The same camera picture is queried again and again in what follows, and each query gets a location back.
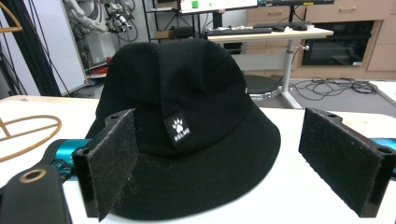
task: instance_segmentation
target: stool seat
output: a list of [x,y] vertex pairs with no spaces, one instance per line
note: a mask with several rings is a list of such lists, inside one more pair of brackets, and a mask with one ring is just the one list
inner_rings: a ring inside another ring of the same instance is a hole
[[265,100],[278,95],[277,83],[269,78],[255,75],[245,75],[247,90],[252,100]]

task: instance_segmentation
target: black bucket hat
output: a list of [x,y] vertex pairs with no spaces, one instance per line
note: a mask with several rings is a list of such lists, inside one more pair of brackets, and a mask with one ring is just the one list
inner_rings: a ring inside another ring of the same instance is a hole
[[265,178],[279,151],[279,130],[251,101],[233,57],[207,40],[120,49],[87,137],[128,108],[139,158],[114,205],[122,217],[184,217],[233,201]]

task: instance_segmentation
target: desk leg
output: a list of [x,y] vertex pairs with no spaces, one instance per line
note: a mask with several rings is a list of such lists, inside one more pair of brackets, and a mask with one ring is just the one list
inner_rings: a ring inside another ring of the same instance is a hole
[[292,108],[301,109],[302,107],[289,93],[289,81],[290,81],[292,60],[293,60],[293,40],[290,39],[288,42],[288,49],[286,50],[286,54],[285,54],[285,73],[283,74],[281,93],[289,102]]

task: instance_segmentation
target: drawer handle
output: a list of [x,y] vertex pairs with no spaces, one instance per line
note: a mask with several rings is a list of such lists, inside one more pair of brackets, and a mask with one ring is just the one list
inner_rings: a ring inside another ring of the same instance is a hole
[[356,10],[356,7],[340,7],[340,11],[354,11]]
[[280,15],[280,14],[282,14],[282,11],[269,11],[268,12],[268,15],[270,15],[270,16]]

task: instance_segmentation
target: keyboard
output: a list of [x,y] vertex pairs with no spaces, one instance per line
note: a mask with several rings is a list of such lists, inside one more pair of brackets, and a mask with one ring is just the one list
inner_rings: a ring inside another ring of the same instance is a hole
[[257,28],[257,29],[227,29],[227,30],[214,30],[208,31],[207,36],[214,35],[262,35],[262,34],[271,34],[271,29],[269,28]]
[[253,30],[258,28],[273,28],[277,26],[283,26],[293,28],[297,25],[310,25],[311,21],[281,21],[281,22],[269,22],[269,23],[256,23],[253,25]]

